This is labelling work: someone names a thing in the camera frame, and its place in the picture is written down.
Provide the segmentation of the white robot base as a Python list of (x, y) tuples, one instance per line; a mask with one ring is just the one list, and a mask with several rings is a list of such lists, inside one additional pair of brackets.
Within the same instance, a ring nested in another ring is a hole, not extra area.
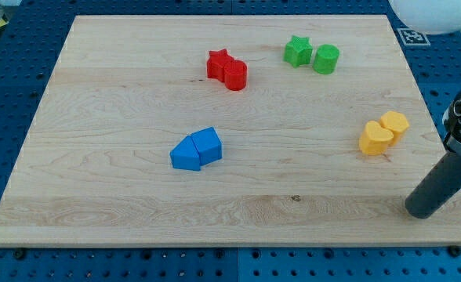
[(461, 0), (389, 0), (398, 19), (423, 34), (461, 31)]

